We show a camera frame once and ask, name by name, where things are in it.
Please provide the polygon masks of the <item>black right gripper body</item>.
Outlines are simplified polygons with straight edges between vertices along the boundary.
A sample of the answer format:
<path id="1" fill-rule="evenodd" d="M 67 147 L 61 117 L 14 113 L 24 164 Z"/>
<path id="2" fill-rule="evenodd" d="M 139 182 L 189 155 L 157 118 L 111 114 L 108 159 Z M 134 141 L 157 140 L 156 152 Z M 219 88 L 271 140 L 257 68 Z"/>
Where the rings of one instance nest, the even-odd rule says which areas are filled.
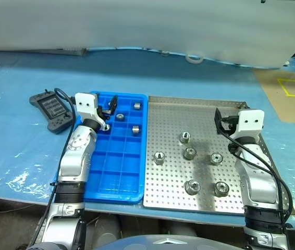
<path id="1" fill-rule="evenodd" d="M 239 123 L 239 116 L 225 116 L 222 117 L 222 123 L 227 125 L 227 130 L 225 132 L 235 132 L 237 128 L 237 124 Z"/>

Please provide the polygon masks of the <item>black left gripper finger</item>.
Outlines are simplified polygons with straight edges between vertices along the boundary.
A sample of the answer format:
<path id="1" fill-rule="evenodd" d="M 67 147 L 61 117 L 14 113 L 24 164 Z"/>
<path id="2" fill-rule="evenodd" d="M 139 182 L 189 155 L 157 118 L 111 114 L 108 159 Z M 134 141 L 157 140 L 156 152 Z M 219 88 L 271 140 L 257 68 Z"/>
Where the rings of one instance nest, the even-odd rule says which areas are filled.
<path id="1" fill-rule="evenodd" d="M 112 100 L 109 103 L 109 110 L 110 110 L 110 114 L 113 114 L 117 108 L 117 104 L 118 104 L 118 96 L 114 95 Z"/>

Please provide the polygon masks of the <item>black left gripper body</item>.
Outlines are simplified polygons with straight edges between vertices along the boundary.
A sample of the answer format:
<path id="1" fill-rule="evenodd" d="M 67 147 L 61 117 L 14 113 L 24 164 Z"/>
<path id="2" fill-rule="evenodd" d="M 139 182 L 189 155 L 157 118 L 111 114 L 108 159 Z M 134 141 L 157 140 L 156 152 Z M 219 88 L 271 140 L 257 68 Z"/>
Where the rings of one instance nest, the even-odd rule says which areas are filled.
<path id="1" fill-rule="evenodd" d="M 112 106 L 108 103 L 109 106 L 107 109 L 103 109 L 101 105 L 98 105 L 97 114 L 99 117 L 110 116 L 112 114 Z"/>

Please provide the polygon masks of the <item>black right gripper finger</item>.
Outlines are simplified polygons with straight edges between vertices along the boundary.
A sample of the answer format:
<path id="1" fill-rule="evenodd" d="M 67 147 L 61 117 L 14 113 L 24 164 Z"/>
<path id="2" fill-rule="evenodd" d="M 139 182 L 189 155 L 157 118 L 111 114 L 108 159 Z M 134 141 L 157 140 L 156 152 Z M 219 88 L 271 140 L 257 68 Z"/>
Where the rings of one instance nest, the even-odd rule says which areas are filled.
<path id="1" fill-rule="evenodd" d="M 221 117 L 221 113 L 218 108 L 215 109 L 214 122 L 215 122 L 215 126 L 216 126 L 216 133 L 221 134 L 221 132 L 223 130 L 223 126 L 221 124 L 222 117 Z"/>

